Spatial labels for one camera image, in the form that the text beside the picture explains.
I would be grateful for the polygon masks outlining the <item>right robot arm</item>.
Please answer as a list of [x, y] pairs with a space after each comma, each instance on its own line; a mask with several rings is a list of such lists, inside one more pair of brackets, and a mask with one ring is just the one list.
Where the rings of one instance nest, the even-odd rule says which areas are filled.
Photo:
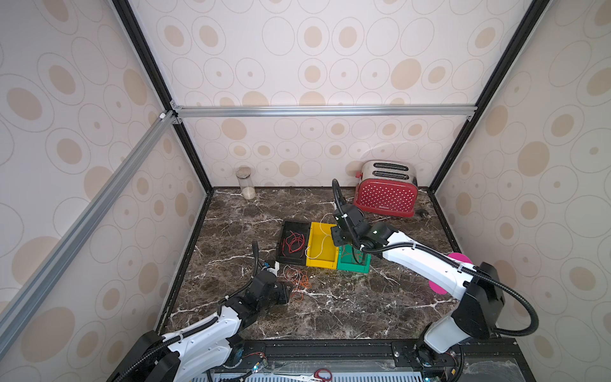
[[[349, 244], [364, 254], [399, 264], [437, 284], [458, 305], [450, 313], [429, 324], [418, 340], [420, 357], [442, 354], [469, 339], [489, 339], [493, 334], [525, 337], [539, 329], [536, 310], [517, 291], [501, 283], [495, 267], [479, 266], [451, 259], [449, 256], [410, 238], [383, 222], [370, 224], [355, 205], [337, 202], [337, 225], [332, 227], [334, 245]], [[496, 325], [508, 294], [528, 313], [524, 329], [503, 329]]]

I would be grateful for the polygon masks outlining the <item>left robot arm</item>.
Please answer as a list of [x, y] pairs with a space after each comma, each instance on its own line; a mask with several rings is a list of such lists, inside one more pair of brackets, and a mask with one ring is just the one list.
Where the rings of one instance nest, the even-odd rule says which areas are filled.
[[240, 332], [267, 308], [287, 304], [292, 291], [274, 269], [263, 269], [208, 318], [173, 333], [143, 334], [108, 380], [189, 381], [210, 369], [237, 366], [244, 352]]

